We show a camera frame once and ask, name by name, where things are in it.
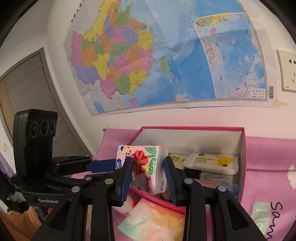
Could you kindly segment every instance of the red flower print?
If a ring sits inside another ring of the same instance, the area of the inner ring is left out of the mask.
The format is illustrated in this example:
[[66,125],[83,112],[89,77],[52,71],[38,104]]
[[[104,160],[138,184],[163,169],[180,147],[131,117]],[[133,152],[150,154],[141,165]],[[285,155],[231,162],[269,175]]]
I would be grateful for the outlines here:
[[145,167],[143,166],[148,163],[148,158],[144,155],[144,152],[136,150],[135,153],[131,154],[131,158],[133,159],[133,170],[136,171],[136,175],[145,173]]

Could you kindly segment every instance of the province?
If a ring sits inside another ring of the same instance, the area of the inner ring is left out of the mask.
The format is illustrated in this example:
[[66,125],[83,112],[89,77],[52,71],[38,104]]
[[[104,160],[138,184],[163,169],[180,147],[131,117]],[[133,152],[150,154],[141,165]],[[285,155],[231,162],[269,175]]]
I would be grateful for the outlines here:
[[147,79],[152,68],[153,37],[144,23],[130,18],[132,5],[119,11],[121,0],[105,0],[100,14],[83,36],[73,31],[70,58],[85,84],[100,81],[109,99],[115,91],[130,94]]

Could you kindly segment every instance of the camera lens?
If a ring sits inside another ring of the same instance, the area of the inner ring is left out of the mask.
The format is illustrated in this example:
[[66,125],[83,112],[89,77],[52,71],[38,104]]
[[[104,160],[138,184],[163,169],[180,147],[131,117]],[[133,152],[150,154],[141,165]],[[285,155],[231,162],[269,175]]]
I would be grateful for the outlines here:
[[30,128],[30,134],[32,137],[35,137],[37,136],[37,133],[38,133],[38,124],[37,122],[34,122]]
[[42,121],[40,132],[41,132],[42,136],[45,136],[47,134],[47,132],[48,132],[48,121],[47,120]]
[[55,123],[55,121],[53,121],[53,122],[50,124],[50,131],[51,131],[51,132],[54,132],[54,130],[55,130],[55,126],[56,126],[56,123]]

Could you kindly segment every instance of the door frame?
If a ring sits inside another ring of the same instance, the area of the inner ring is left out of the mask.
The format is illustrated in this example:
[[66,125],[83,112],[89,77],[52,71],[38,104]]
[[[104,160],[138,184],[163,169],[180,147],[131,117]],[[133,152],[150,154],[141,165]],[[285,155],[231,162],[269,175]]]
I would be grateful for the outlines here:
[[[54,83],[52,81],[52,77],[51,77],[51,74],[49,72],[49,69],[48,69],[48,65],[47,65],[47,61],[46,61],[46,57],[45,57],[45,52],[44,52],[44,48],[42,47],[41,49],[29,54],[28,56],[26,56],[25,58],[21,59],[20,61],[18,61],[16,64],[14,64],[12,67],[10,67],[3,75],[0,76],[0,81],[2,81],[6,75],[8,75],[10,72],[12,72],[16,67],[18,67],[19,65],[21,65],[22,63],[24,63],[25,61],[27,61],[28,59],[36,56],[36,55],[40,55],[40,59],[41,59],[41,63],[42,63],[42,66],[43,66],[43,71],[44,71],[44,75],[45,75],[45,79],[46,79],[46,82],[47,82],[47,85],[49,87],[49,90],[52,94],[52,97],[57,105],[57,108],[60,112],[60,114],[62,115],[67,127],[69,128],[71,134],[73,135],[74,139],[78,142],[79,146],[81,147],[81,149],[87,154],[87,155],[91,155],[91,152],[90,150],[86,147],[86,145],[84,144],[83,140],[81,139],[81,137],[79,136],[79,134],[77,133],[75,127],[73,126],[70,118],[68,117],[61,101],[60,101],[60,98],[59,98],[59,95],[56,91],[56,88],[54,86]],[[7,127],[7,123],[6,123],[6,120],[4,118],[4,115],[3,115],[3,110],[2,110],[2,106],[1,106],[1,103],[0,103],[0,119],[1,119],[1,122],[2,122],[2,125],[3,125],[3,128],[4,128],[4,131],[8,137],[8,140],[10,142],[10,144],[13,146],[13,140],[12,140],[12,136],[10,134],[10,131]]]

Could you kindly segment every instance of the floral tissue pack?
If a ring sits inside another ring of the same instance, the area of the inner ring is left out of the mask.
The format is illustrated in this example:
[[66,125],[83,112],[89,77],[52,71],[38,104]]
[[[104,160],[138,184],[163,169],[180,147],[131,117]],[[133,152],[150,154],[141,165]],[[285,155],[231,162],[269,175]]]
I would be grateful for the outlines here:
[[119,145],[116,155],[116,169],[120,169],[125,158],[133,159],[133,180],[131,186],[150,194],[162,193],[166,188],[163,168],[168,150],[159,145],[127,146]]

